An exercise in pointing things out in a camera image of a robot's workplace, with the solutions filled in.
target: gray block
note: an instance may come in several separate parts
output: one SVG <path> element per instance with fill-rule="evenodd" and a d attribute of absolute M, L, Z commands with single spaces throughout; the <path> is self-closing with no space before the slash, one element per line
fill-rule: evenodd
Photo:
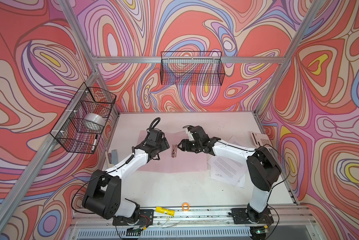
<path fill-rule="evenodd" d="M 111 164 L 116 165 L 118 163 L 118 154 L 117 150 L 114 149 L 111 151 Z"/>

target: yellow battery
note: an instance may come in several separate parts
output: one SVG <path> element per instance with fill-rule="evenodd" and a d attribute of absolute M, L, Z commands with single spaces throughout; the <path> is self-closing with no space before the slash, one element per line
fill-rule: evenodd
<path fill-rule="evenodd" d="M 170 215 L 170 216 L 174 216 L 174 210 L 165 209 L 163 207 L 156 207 L 156 212 L 160 212 L 162 214 L 167 214 L 167 215 Z"/>

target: small metal clip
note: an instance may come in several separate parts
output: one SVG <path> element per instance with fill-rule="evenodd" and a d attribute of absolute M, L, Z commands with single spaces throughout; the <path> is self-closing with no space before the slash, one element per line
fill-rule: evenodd
<path fill-rule="evenodd" d="M 173 150 L 171 152 L 171 157 L 177 157 L 177 144 L 173 144 Z"/>

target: aluminum rail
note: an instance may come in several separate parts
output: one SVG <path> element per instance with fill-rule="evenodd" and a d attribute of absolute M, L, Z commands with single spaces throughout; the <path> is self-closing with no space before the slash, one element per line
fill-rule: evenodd
<path fill-rule="evenodd" d="M 87 44 L 86 38 L 83 34 L 83 31 L 80 27 L 78 19 L 74 13 L 73 8 L 71 7 L 68 0 L 59 0 L 59 4 L 61 6 L 62 12 L 65 15 L 67 22 L 69 23 L 71 30 L 73 31 L 74 37 L 78 42 L 78 45 L 81 47 L 85 58 L 90 65 L 92 71 L 99 72 L 97 65 L 93 61 L 93 53 L 91 52 L 89 45 Z M 99 75 L 98 84 L 101 88 L 109 90 L 105 80 L 103 79 L 102 75 Z"/>
<path fill-rule="evenodd" d="M 306 12 L 305 17 L 301 22 L 301 25 L 299 26 L 297 32 L 295 33 L 295 36 L 290 42 L 290 45 L 285 54 L 285 61 L 283 62 L 283 64 L 279 65 L 278 68 L 275 70 L 273 77 L 270 79 L 269 84 L 263 91 L 263 94 L 261 95 L 261 98 L 254 109 L 255 113 L 261 111 L 264 108 L 264 106 L 268 103 L 269 98 L 273 94 L 275 86 L 281 80 L 281 77 L 285 72 L 287 65 L 291 61 L 292 56 L 297 50 L 298 45 L 301 43 L 303 37 L 305 36 L 307 30 L 311 26 L 311 23 L 313 22 L 316 14 L 318 13 L 319 9 L 321 8 L 324 2 L 325 0 L 314 0 L 311 3 L 309 9 Z"/>
<path fill-rule="evenodd" d="M 175 57 L 181 59 L 205 59 L 211 57 Z M 97 64 L 99 63 L 161 63 L 160 56 L 94 56 L 93 61 Z M 221 57 L 222 63 L 284 63 L 284 57 Z"/>
<path fill-rule="evenodd" d="M 88 86 L 92 86 L 95 82 L 95 79 L 98 77 L 97 72 L 93 72 L 90 77 L 86 80 Z M 84 93 L 85 85 L 81 86 L 81 91 L 78 91 L 75 97 L 71 100 L 66 110 L 73 110 L 75 105 L 80 100 L 82 94 Z M 64 111 L 59 121 L 53 128 L 53 130 L 60 129 L 63 123 L 67 120 L 70 115 L 70 111 Z M 33 184 L 33 181 L 38 176 L 42 166 L 45 164 L 50 154 L 52 153 L 54 147 L 57 145 L 57 141 L 48 134 L 46 140 L 43 142 L 41 147 L 38 149 L 37 153 L 30 161 L 29 165 L 25 168 L 19 179 L 15 182 L 14 186 L 10 190 L 9 194 L 5 197 L 3 202 L 0 204 L 0 234 L 4 230 L 5 226 L 9 222 L 10 218 L 14 214 L 18 205 L 22 201 L 23 197 L 29 190 L 30 186 Z"/>

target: red wire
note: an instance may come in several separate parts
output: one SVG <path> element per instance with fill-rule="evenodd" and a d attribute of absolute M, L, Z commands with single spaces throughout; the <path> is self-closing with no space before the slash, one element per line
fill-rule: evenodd
<path fill-rule="evenodd" d="M 151 221 L 150 221 L 150 218 L 148 218 L 147 216 L 145 216 L 145 215 L 141 215 L 142 217 L 144 217 L 145 219 L 146 219 L 146 223 L 148 223 L 148 221 L 149 221 L 149 225 L 151 224 Z"/>

